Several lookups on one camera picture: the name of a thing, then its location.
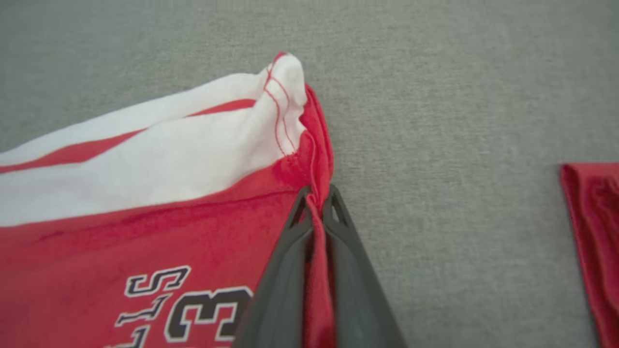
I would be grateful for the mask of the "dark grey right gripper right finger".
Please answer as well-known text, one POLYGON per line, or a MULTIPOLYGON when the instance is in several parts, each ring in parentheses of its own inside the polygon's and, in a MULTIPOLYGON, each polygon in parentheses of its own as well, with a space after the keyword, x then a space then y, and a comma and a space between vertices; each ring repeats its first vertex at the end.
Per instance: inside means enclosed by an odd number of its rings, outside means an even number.
POLYGON ((323 226, 331 246, 338 348, 407 348, 342 194, 330 185, 323 226))

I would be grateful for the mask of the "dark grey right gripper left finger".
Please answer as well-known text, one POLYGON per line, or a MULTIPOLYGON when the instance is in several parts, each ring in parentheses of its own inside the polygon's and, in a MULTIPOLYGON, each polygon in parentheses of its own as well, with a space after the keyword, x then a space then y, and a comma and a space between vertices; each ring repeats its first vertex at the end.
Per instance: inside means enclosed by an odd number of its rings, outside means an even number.
POLYGON ((298 193, 235 335, 233 348, 302 348, 305 264, 311 244, 307 196, 298 193))

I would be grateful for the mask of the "red white numbered jersey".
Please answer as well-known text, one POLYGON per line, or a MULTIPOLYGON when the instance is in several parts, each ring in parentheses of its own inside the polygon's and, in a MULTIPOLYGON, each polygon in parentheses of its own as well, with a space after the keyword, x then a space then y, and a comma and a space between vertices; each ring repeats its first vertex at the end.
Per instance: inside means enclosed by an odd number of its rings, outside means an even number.
POLYGON ((301 345, 333 347, 333 170, 284 52, 0 153, 0 348, 230 348, 285 232, 301 345))

